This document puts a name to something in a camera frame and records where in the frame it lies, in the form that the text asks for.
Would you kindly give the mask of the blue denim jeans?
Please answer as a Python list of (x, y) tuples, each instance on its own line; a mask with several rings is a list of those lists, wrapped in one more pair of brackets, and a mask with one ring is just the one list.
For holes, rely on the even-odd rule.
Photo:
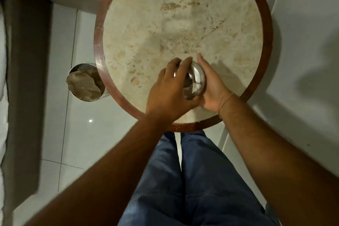
[(159, 140), (118, 226), (277, 226), (204, 131)]

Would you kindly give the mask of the white bedding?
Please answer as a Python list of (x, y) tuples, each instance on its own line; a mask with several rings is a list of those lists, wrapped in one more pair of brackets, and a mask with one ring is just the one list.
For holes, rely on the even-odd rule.
[(7, 51), (6, 51), (6, 29), (3, 9), (0, 5), (0, 226), (4, 221), (5, 185), (4, 173), (1, 168), (5, 152), (6, 139), (8, 135), (8, 95), (7, 95)]

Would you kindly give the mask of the person's right forearm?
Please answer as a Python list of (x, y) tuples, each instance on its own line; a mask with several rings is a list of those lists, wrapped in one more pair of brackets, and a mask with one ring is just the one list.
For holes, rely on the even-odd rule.
[(235, 97), (221, 118), (282, 226), (339, 226), (339, 178)]

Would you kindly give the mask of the shiny steel round container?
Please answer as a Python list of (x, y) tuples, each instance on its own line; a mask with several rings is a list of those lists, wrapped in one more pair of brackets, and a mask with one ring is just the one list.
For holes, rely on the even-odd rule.
[(184, 96), (186, 100), (192, 100), (196, 96), (200, 96), (205, 91), (205, 88), (206, 74), (197, 62), (192, 61), (187, 69), (179, 95)]

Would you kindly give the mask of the round marble wooden-rimmed table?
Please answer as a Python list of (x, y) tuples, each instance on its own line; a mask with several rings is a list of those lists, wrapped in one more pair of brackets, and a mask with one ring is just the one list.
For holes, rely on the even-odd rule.
[(201, 53), (244, 101), (259, 86), (273, 47), (267, 0), (101, 0), (94, 57), (106, 89), (139, 120), (159, 71)]

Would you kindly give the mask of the person's left hand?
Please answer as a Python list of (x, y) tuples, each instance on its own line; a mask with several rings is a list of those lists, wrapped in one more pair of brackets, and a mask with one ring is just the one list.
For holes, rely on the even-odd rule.
[(148, 96), (145, 118), (169, 125), (191, 110), (185, 109), (185, 97), (180, 96), (179, 91), (192, 61), (192, 57), (181, 61), (174, 78), (164, 77), (166, 68), (160, 71)]

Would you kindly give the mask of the person's left forearm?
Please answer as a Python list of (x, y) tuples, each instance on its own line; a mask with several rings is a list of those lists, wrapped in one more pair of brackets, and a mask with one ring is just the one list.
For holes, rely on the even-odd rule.
[(149, 111), (25, 226), (166, 226), (184, 220), (171, 113)]

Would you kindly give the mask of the person's right hand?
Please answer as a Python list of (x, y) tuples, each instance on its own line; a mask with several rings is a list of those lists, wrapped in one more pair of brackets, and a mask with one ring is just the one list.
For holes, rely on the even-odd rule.
[(235, 99), (234, 93), (224, 85), (220, 76), (213, 69), (213, 75), (206, 80), (206, 88), (202, 95), (200, 106), (217, 112), (223, 117), (230, 110), (230, 106)]

